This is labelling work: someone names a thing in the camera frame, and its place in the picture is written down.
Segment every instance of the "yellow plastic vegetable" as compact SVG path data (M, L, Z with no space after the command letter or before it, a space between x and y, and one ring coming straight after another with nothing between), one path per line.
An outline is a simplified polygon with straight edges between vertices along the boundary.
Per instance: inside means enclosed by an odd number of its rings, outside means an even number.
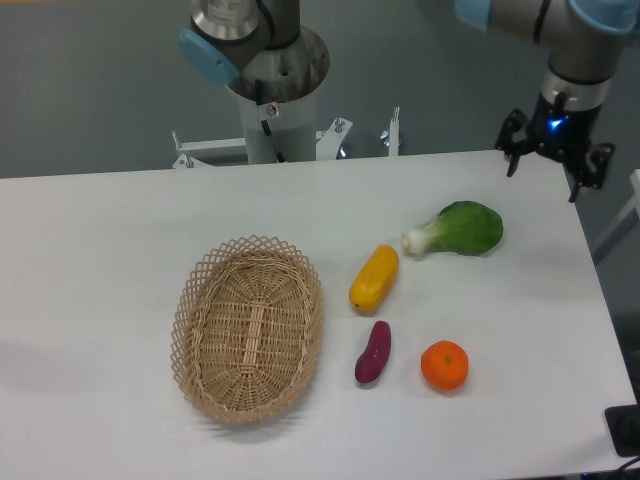
M360 313L373 315L378 310L396 282L399 263L393 247L376 248L349 290L349 300Z

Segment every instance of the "orange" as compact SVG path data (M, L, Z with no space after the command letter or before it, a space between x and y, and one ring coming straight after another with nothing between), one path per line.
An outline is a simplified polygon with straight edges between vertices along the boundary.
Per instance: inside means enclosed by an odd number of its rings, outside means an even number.
M462 347L442 340L424 351L420 368L432 387L448 392L458 388L467 379L469 358Z

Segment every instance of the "light blue joint cover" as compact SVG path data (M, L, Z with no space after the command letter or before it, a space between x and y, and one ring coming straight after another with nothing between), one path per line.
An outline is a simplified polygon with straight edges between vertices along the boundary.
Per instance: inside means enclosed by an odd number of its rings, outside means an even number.
M180 50L198 73L213 83L226 85L240 75L227 57L192 30L185 28L180 33Z
M569 0L585 23L611 35L626 35L636 23L640 0Z
M461 22L485 32L489 28L491 0L456 0L455 9Z

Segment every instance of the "cable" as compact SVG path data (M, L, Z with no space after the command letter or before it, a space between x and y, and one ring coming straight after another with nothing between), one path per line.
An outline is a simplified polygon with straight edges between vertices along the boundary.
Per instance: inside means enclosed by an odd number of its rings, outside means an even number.
M625 475L625 469L627 469L628 467L630 467L631 465L635 465L636 463L640 462L640 457L636 457L633 460L629 460L627 463L624 463L622 465L620 465L620 467L618 468L618 470L616 470L616 476L622 476Z
M262 80L256 80L256 106L258 108L260 108L260 106L263 105L263 98L262 98L263 90L264 90L264 84L262 83ZM269 140L271 147L273 147L273 153L275 153L278 163L286 163L287 159L284 158L284 155L282 154L282 149L280 148L280 146L278 145L278 142L272 135L273 132L269 127L269 122L266 119L261 120L260 125L262 125L262 130L264 131L264 134L267 136L267 139Z
M549 4L551 0L542 0L540 4L540 11L536 17L536 24L533 29L533 43L534 45L540 45L540 34L542 33L542 25L544 24L544 18L547 16L549 10Z
M276 24L273 21L271 12L267 8L267 6L264 3L262 3L262 0L256 0L256 3L258 4L258 8L260 9L260 11L262 12L262 15L264 15L264 18L267 20L267 24L269 25L269 30L271 30L271 39L273 40L273 37L276 36Z

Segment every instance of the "toy vegetable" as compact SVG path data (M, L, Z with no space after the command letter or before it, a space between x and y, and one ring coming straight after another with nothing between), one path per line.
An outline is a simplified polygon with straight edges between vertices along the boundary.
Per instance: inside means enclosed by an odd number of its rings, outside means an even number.
M377 321L373 325L369 343L356 363L356 380L371 383L378 379L391 353L391 327L387 322Z
M393 247L380 245L376 248L349 290L349 300L360 313L375 313L396 281L399 263Z
M402 234L406 254L450 251L461 255L481 255L502 238L502 218L484 205L462 201L444 208L432 222Z
M469 358L462 347L442 340L425 350L420 359L420 369L432 387L449 392L467 379Z

